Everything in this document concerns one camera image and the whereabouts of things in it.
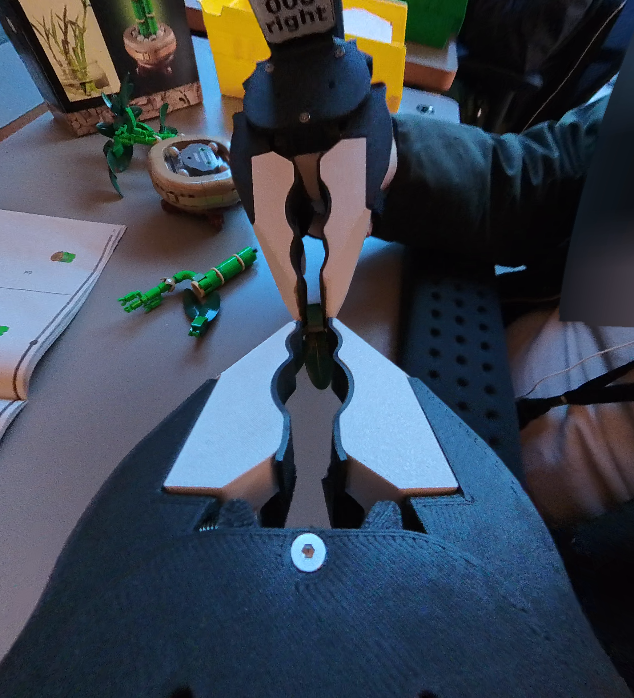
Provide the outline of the yellow plastic bin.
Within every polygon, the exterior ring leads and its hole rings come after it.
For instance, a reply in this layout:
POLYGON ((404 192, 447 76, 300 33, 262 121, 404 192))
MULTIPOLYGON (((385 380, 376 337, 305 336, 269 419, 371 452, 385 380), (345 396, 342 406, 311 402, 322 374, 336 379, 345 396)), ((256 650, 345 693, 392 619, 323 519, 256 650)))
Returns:
MULTIPOLYGON (((242 98, 243 82, 269 47, 248 1, 201 1, 203 22, 220 91, 242 98)), ((373 58, 373 83, 384 83, 391 113, 400 107, 406 59, 407 4, 403 1, 344 1, 346 39, 373 58)))

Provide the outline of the grey desk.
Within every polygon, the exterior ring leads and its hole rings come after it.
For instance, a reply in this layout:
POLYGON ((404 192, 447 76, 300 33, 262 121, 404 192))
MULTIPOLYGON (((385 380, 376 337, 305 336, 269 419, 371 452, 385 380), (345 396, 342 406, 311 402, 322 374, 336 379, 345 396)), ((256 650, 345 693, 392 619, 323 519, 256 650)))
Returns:
POLYGON ((68 138, 44 115, 0 144, 0 209, 127 227, 89 298, 37 364, 0 442, 0 661, 24 628, 87 505, 119 462, 203 382, 290 319, 265 261, 222 291, 208 335, 180 300, 149 314, 117 299, 182 269, 258 246, 240 206, 222 231, 165 213, 143 156, 112 190, 99 136, 68 138))

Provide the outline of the brown tray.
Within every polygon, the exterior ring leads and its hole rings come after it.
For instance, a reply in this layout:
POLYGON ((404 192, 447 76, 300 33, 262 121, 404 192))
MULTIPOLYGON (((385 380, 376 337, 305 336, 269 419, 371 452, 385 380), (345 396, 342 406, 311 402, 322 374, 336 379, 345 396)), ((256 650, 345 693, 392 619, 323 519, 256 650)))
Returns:
POLYGON ((404 85, 427 92, 447 92, 458 70, 456 39, 449 39, 443 48, 431 48, 406 42, 404 85))

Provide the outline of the black toy set box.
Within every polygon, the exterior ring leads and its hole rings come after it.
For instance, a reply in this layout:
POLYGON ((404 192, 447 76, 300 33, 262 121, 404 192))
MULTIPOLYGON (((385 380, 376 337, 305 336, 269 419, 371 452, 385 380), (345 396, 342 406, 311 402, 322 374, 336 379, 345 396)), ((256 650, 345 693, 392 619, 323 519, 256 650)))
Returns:
POLYGON ((143 121, 202 102, 183 1, 0 1, 0 22, 78 136, 112 122, 117 97, 143 121))

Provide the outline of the dark green toy leaf pair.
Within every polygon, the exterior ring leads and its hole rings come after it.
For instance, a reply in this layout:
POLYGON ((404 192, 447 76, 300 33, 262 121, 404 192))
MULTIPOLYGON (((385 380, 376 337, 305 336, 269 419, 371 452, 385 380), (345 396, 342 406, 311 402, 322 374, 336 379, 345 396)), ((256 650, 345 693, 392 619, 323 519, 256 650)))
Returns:
POLYGON ((182 301, 184 312, 190 319, 189 336, 194 338, 204 336, 210 322, 218 315, 221 303, 219 293, 211 292, 204 300, 199 300, 192 290, 184 290, 182 301))

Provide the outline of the green toy bamboo stalk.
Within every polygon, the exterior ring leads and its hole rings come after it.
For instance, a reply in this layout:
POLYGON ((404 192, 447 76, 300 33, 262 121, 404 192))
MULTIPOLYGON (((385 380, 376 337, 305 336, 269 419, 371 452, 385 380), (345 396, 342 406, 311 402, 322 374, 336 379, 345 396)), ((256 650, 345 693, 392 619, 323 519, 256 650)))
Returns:
POLYGON ((139 308, 149 312, 161 304, 164 293, 172 292, 178 284, 185 281, 190 282, 191 297, 194 300, 207 301, 211 293, 217 291, 227 281, 252 266, 256 261, 257 252, 256 248, 244 248, 205 273, 184 270, 163 278, 160 284, 147 292, 130 292, 117 301, 126 312, 132 312, 139 308))

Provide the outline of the tan toy plant pot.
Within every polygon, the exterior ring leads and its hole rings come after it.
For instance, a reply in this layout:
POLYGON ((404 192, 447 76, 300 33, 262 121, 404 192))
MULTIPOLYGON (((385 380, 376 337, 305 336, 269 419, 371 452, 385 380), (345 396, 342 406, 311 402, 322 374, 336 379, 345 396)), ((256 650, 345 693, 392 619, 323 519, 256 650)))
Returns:
POLYGON ((226 140, 199 135, 177 135, 155 144, 147 166, 163 208, 200 215, 219 230, 225 210, 240 201, 229 147, 226 140))

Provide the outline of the leafy green toy stem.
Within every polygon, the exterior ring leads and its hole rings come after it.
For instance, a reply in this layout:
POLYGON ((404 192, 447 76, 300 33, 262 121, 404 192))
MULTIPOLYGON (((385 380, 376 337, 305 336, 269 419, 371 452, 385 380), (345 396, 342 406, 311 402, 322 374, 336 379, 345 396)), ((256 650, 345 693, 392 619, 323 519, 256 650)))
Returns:
POLYGON ((133 85, 128 73, 121 82, 121 89, 118 93, 111 96, 102 93, 103 101, 112 111, 114 120, 111 123, 100 122, 96 125, 96 130, 109 139, 103 146, 103 153, 109 167, 112 186, 120 196, 123 194, 117 182, 117 173, 125 172, 130 166, 133 147, 136 144, 152 146, 178 135, 176 128, 167 127, 165 123, 169 107, 167 103, 164 103, 159 111, 160 127, 158 131, 139 121, 138 117, 142 114, 142 108, 129 104, 132 92, 133 85))

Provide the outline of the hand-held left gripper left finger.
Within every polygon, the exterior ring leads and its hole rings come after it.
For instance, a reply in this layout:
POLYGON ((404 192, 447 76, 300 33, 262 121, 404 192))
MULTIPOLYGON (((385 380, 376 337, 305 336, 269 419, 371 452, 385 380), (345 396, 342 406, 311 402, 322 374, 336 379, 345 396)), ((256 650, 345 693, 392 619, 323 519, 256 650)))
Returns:
POLYGON ((295 488, 286 402, 302 367, 302 329, 289 322, 217 379, 164 482, 167 491, 242 499, 260 525, 283 528, 295 488))

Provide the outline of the black perforated chair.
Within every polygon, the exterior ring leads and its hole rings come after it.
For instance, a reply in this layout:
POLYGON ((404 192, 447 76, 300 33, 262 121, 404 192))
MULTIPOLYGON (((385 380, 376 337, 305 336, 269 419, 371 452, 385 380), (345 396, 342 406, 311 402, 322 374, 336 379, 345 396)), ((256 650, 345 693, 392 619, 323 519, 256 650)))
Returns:
POLYGON ((524 484, 493 265, 407 249, 398 342, 400 367, 422 380, 524 484))

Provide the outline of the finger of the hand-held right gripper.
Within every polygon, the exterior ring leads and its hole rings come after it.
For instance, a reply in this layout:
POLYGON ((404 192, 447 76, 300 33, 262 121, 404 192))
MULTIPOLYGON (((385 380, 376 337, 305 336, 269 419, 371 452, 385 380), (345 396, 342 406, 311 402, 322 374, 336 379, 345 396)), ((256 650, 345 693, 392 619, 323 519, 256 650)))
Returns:
POLYGON ((369 227, 366 207, 366 139, 338 142, 319 160, 328 216, 323 239, 312 240, 312 303, 335 318, 346 298, 369 227))
POLYGON ((278 154, 252 158, 253 229, 278 291, 296 321, 304 322, 304 246, 294 214, 286 204, 295 186, 295 168, 278 154))

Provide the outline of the green plastic bin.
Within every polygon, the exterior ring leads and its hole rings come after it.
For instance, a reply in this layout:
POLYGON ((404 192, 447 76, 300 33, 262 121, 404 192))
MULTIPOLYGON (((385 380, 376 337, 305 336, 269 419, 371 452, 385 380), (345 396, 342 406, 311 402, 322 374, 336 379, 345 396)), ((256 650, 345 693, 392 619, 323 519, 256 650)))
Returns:
POLYGON ((468 1, 407 1, 406 43, 442 49, 458 35, 468 1))

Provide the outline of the person's torso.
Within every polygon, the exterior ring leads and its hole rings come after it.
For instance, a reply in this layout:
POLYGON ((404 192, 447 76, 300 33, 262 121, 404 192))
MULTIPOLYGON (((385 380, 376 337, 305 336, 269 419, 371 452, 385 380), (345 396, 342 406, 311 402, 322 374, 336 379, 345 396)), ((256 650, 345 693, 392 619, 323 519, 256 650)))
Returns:
MULTIPOLYGON (((561 322, 535 310, 506 331, 514 395, 558 397, 634 361, 634 327, 561 322)), ((618 379, 634 382, 634 369, 618 379)), ((521 433, 531 497, 560 526, 634 498, 634 402, 552 408, 521 433)))

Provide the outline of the open instruction booklet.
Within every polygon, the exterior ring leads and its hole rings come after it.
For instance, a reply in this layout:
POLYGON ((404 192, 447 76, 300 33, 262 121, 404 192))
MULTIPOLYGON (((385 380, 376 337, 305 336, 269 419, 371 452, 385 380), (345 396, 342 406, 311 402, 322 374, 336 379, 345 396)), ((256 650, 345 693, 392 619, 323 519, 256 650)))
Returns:
POLYGON ((126 227, 0 210, 0 440, 126 227))

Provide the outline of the person's right forearm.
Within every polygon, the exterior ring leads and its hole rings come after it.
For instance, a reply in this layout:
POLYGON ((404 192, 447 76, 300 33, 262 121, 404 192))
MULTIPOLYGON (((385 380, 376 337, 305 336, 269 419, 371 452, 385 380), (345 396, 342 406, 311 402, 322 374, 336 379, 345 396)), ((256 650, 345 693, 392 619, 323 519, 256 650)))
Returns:
POLYGON ((373 235, 502 266, 565 260, 608 101, 504 135, 394 116, 397 169, 373 235))

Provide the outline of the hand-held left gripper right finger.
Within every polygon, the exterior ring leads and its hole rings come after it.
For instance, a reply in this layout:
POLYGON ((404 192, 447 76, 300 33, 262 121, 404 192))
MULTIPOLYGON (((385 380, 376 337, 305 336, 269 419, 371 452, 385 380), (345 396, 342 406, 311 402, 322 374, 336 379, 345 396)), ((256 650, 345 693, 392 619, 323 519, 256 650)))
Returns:
POLYGON ((379 501, 449 495, 459 486, 408 375, 337 319, 332 454, 323 480, 332 528, 359 528, 379 501))

